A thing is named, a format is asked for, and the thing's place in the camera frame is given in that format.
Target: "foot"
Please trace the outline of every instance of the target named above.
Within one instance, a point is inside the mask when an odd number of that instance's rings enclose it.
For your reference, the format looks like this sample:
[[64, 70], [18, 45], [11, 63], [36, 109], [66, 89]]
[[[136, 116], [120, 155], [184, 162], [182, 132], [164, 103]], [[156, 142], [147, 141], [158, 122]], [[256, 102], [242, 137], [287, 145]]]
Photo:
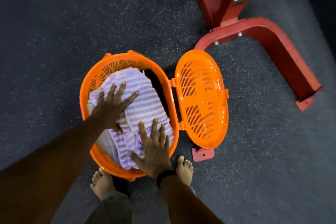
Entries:
[[194, 167], [191, 162], [187, 159], [184, 159], [184, 156], [179, 156], [176, 167], [177, 177], [180, 178], [185, 185], [190, 186], [193, 173]]
[[94, 173], [90, 187], [101, 201], [104, 199], [107, 193], [116, 190], [113, 184], [112, 176], [103, 171], [101, 168], [99, 168], [99, 171]]

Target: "pant leg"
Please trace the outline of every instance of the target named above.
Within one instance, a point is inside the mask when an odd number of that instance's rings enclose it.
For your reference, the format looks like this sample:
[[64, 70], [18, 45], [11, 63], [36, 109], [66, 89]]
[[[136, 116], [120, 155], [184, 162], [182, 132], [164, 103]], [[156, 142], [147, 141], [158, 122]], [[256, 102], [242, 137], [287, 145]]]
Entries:
[[132, 224], [132, 206], [127, 195], [114, 191], [108, 194], [86, 224]]

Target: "basket lid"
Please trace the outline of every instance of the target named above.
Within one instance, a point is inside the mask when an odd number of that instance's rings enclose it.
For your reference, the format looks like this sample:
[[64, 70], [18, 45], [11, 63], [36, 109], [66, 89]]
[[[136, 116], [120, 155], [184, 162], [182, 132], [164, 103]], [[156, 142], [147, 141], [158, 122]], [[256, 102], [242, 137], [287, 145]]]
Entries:
[[202, 148], [217, 147], [228, 129], [229, 94], [216, 62], [201, 50], [185, 53], [177, 63], [171, 85], [177, 92], [181, 130]]

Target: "red metal frame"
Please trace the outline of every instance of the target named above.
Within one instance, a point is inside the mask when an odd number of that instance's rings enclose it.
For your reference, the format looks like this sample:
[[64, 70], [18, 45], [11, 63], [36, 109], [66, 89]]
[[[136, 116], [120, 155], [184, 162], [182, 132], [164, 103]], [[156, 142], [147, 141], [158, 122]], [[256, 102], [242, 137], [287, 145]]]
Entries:
[[237, 0], [198, 0], [210, 33], [203, 36], [195, 49], [205, 50], [215, 44], [250, 36], [258, 40], [289, 86], [294, 91], [296, 105], [303, 111], [313, 104], [313, 95], [322, 87], [289, 40], [273, 22], [265, 18], [238, 20], [246, 2]]

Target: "striped knit blanket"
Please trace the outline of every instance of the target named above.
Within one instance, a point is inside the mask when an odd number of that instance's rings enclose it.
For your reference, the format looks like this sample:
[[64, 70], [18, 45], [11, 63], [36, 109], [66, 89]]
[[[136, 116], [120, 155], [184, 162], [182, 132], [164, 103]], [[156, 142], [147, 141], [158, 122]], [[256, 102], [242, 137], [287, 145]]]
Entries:
[[120, 135], [112, 129], [108, 131], [117, 148], [121, 167], [125, 170], [138, 169], [130, 158], [130, 152], [134, 151], [141, 158], [144, 157], [144, 147], [139, 134], [139, 121], [142, 120], [144, 122], [148, 137], [150, 137], [152, 132], [154, 118], [157, 118], [157, 128], [160, 128], [161, 124], [165, 124], [165, 133], [170, 136], [169, 145], [173, 142], [173, 129], [158, 95], [152, 87], [151, 81], [137, 68], [130, 67], [112, 73], [99, 89], [90, 93], [91, 103], [97, 104], [98, 95], [101, 91], [104, 91], [104, 98], [106, 98], [113, 83], [117, 85], [115, 90], [117, 92], [122, 82], [127, 82], [121, 98], [122, 101], [136, 91], [139, 92], [139, 95], [121, 114], [120, 119], [117, 120], [123, 130], [123, 134]]

